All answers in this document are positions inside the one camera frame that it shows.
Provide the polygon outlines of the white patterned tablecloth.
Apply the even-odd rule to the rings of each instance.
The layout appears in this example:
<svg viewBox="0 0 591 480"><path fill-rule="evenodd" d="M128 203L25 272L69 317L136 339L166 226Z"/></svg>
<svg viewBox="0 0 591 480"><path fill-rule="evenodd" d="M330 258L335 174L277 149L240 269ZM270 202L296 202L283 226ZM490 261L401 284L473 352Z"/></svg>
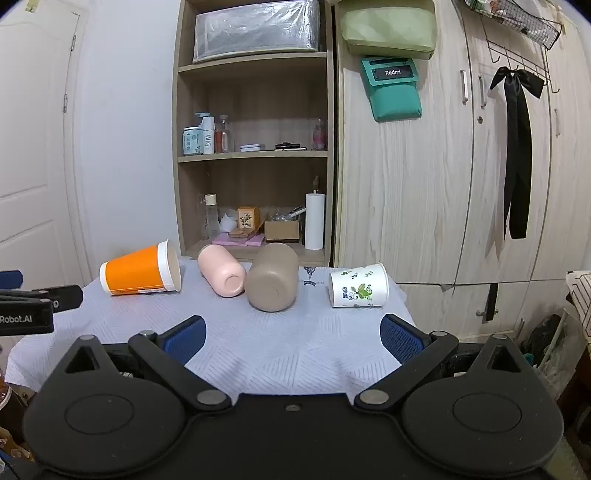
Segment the white patterned tablecloth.
<svg viewBox="0 0 591 480"><path fill-rule="evenodd" d="M204 318L206 338L185 366L232 399L240 394L355 397L401 365L380 338L385 315L412 319L396 283L381 308L335 308L329 300L331 271L303 267L294 304L266 313L254 309L245 295L217 296L193 260L182 260L181 272L178 293L110 296L93 281L78 309L55 316L53 333L26 336L11 349L6 380L37 391L81 335L124 343L142 330L162 333L192 315Z"/></svg>

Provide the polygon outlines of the taupe plastic cup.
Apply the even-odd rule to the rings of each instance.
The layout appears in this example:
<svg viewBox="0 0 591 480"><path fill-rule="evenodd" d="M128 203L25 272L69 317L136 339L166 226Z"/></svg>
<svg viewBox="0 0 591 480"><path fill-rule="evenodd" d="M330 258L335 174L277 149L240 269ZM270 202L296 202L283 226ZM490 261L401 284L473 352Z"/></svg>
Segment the taupe plastic cup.
<svg viewBox="0 0 591 480"><path fill-rule="evenodd" d="M260 249L245 278L250 305L263 312L280 312L293 305L299 265L290 246L273 243Z"/></svg>

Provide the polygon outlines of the teal Redmi pouch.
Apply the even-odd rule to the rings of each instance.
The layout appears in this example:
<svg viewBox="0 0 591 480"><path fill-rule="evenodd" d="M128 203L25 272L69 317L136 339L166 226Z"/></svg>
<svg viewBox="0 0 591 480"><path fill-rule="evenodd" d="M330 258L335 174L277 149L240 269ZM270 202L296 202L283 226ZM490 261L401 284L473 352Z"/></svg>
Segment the teal Redmi pouch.
<svg viewBox="0 0 591 480"><path fill-rule="evenodd" d="M412 59L366 56L361 74L377 122L422 117L419 75Z"/></svg>

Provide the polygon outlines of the pink plastic cup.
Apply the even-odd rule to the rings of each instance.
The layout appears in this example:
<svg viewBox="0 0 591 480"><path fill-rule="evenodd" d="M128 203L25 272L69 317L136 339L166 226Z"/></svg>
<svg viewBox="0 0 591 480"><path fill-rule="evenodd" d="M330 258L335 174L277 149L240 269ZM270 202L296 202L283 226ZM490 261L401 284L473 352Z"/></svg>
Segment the pink plastic cup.
<svg viewBox="0 0 591 480"><path fill-rule="evenodd" d="M197 256L200 273L221 297L232 298L245 288L245 267L221 245L207 245Z"/></svg>

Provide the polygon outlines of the white paper cup green print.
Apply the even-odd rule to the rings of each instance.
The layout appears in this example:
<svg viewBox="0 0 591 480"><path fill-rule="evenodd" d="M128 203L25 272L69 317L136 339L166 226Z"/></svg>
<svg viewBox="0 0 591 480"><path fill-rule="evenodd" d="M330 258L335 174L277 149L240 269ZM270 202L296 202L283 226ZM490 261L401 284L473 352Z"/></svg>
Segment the white paper cup green print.
<svg viewBox="0 0 591 480"><path fill-rule="evenodd" d="M382 263L329 274L329 298L334 308L383 307L389 293L390 279Z"/></svg>

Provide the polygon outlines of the plastic wrapped grey box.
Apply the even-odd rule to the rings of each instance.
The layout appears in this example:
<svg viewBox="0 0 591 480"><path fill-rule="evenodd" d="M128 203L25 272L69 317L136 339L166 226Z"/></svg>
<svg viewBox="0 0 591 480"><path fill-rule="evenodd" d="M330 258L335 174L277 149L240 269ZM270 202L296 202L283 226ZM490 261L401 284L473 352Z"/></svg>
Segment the plastic wrapped grey box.
<svg viewBox="0 0 591 480"><path fill-rule="evenodd" d="M240 55L317 52L317 1L276 1L235 6L195 16L194 64Z"/></svg>

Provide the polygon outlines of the small wooden printed box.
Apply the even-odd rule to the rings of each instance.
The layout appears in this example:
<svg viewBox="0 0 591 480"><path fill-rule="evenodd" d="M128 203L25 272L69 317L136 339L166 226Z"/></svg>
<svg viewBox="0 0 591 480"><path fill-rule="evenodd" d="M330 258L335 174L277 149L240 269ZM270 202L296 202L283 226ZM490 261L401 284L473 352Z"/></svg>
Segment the small wooden printed box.
<svg viewBox="0 0 591 480"><path fill-rule="evenodd" d="M259 207L256 206L240 206L238 208L238 227L243 230L256 231L259 229L260 222Z"/></svg>

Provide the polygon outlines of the brown cardboard box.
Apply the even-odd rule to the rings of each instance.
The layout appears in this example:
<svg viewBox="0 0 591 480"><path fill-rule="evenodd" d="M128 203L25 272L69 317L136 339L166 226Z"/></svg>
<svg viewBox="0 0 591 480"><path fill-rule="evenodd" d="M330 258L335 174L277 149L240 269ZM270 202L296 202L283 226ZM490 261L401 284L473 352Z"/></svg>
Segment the brown cardboard box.
<svg viewBox="0 0 591 480"><path fill-rule="evenodd" d="M266 242L298 242L301 239L301 224L298 220L266 220Z"/></svg>

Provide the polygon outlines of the white paper towel roll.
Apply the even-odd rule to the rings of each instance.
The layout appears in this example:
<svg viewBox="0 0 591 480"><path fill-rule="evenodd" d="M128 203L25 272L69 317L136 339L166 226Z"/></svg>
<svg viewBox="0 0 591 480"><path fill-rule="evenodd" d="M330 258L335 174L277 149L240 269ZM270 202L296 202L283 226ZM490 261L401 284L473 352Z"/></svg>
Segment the white paper towel roll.
<svg viewBox="0 0 591 480"><path fill-rule="evenodd" d="M304 248L322 250L325 227L325 195L308 193L305 198Z"/></svg>

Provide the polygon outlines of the clear bottle cream cap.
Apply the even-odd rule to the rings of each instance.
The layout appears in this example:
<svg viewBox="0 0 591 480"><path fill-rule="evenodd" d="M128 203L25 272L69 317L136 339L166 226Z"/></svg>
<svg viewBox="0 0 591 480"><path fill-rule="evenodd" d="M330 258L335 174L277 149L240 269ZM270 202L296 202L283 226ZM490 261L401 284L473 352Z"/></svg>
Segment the clear bottle cream cap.
<svg viewBox="0 0 591 480"><path fill-rule="evenodd" d="M204 229L208 240L213 240L219 235L219 217L215 194L204 196Z"/></svg>

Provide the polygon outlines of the white door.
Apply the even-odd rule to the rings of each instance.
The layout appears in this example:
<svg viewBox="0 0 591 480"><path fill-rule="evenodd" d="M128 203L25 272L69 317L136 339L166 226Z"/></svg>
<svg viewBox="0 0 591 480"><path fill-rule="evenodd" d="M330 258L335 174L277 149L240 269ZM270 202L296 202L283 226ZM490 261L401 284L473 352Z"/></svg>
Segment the white door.
<svg viewBox="0 0 591 480"><path fill-rule="evenodd" d="M1 267L26 289L91 277L73 162L83 25L69 1L19 1L1 19Z"/></svg>

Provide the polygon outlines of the light green fabric pouch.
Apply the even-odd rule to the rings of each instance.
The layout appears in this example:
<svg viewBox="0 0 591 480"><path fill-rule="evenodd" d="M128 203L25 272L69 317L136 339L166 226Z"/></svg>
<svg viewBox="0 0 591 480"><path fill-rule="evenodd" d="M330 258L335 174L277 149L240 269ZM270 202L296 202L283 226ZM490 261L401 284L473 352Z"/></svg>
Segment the light green fabric pouch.
<svg viewBox="0 0 591 480"><path fill-rule="evenodd" d="M435 52L434 1L342 1L338 14L350 54L429 60Z"/></svg>

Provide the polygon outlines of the white pump bottle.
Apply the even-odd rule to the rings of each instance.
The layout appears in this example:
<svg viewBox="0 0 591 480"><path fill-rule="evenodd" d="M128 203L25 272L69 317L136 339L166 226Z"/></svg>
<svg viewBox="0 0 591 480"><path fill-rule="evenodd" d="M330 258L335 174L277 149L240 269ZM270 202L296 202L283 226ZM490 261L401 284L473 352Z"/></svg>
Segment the white pump bottle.
<svg viewBox="0 0 591 480"><path fill-rule="evenodd" d="M215 119L209 112L197 112L195 117L198 120L198 153L211 155L215 151Z"/></svg>

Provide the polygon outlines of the clear red liquid bottle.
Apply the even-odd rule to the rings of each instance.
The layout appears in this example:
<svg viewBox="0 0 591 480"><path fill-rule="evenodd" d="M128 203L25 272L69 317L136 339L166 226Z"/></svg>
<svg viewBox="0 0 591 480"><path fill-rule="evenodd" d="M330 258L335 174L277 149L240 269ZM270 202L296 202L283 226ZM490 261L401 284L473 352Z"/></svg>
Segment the clear red liquid bottle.
<svg viewBox="0 0 591 480"><path fill-rule="evenodd" d="M231 141L228 129L228 115L221 114L215 130L215 152L229 153L230 151Z"/></svg>

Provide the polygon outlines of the orange paper cup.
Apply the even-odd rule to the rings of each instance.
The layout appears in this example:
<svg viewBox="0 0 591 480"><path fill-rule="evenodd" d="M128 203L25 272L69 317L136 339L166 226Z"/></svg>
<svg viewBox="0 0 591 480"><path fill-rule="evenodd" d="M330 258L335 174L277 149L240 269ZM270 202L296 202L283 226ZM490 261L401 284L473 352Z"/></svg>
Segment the orange paper cup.
<svg viewBox="0 0 591 480"><path fill-rule="evenodd" d="M178 257L169 240L104 262L99 280L111 296L180 292L182 287Z"/></svg>

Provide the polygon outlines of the teal wipes canister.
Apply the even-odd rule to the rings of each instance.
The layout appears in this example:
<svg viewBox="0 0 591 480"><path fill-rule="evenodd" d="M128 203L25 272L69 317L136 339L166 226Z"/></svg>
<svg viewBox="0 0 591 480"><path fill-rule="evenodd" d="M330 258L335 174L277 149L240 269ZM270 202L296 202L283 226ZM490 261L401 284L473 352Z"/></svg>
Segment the teal wipes canister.
<svg viewBox="0 0 591 480"><path fill-rule="evenodd" d="M182 132L182 155L200 155L202 147L202 130L200 127L187 127Z"/></svg>

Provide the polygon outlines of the pink small bottle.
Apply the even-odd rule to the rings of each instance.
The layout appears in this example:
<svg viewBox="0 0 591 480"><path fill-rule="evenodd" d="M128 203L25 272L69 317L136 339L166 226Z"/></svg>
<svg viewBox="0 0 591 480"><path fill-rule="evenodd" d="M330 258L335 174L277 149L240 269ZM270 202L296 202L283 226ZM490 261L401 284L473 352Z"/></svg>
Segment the pink small bottle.
<svg viewBox="0 0 591 480"><path fill-rule="evenodd" d="M312 149L327 149L327 133L325 133L325 121L322 119L315 120L315 127L314 130L312 130Z"/></svg>

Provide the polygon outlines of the light wood wardrobe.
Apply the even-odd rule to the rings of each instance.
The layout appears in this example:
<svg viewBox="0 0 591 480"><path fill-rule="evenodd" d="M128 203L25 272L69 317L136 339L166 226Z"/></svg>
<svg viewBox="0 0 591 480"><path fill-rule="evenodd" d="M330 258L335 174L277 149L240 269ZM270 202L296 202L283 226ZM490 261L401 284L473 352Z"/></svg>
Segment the light wood wardrobe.
<svg viewBox="0 0 591 480"><path fill-rule="evenodd" d="M560 311L566 273L579 270L590 233L590 68L583 38L546 1L527 9L558 20L550 50L439 1L438 44L417 62L423 114L379 123L361 60L335 41L339 173L335 265L382 263L422 329L462 338L523 336ZM506 100L501 66L547 78L529 98L533 175L528 233L504 227Z"/></svg>

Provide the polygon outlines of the black ribbon bow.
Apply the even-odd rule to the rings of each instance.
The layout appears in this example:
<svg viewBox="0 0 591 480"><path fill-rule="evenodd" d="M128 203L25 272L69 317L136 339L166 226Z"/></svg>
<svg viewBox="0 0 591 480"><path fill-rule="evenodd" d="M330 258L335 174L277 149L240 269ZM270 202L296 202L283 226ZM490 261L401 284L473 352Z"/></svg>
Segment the black ribbon bow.
<svg viewBox="0 0 591 480"><path fill-rule="evenodd" d="M526 92L540 99L544 81L524 69L500 67L490 89L504 83L507 111L507 153L504 182L504 233L527 237L532 191L532 131Z"/></svg>

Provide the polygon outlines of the wooden open shelf unit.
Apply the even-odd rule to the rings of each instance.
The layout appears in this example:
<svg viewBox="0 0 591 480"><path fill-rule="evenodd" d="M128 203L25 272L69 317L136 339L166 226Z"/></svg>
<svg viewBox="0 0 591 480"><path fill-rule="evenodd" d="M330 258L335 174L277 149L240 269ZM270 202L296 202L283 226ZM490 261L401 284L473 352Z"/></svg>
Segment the wooden open shelf unit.
<svg viewBox="0 0 591 480"><path fill-rule="evenodd" d="M172 87L172 163L181 253L195 256L207 242L204 196L221 210L259 207L263 219L304 205L308 193L325 195L322 250L294 242L307 266L332 259L335 187L334 11L321 7L317 52L240 55L194 64L195 16L275 1L184 1L176 31ZM228 115L231 151L182 155L182 132L197 127L197 112ZM327 149L312 149L315 120L325 121Z"/></svg>

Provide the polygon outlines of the pink notebook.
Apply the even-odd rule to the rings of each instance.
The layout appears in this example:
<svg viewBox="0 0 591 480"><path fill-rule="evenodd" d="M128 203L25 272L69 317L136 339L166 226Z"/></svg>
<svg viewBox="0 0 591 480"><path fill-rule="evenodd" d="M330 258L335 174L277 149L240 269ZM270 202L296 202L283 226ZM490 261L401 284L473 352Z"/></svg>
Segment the pink notebook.
<svg viewBox="0 0 591 480"><path fill-rule="evenodd" d="M226 232L222 232L212 240L213 244L222 245L225 247L259 247L264 242L264 235L257 234L245 238L231 237Z"/></svg>

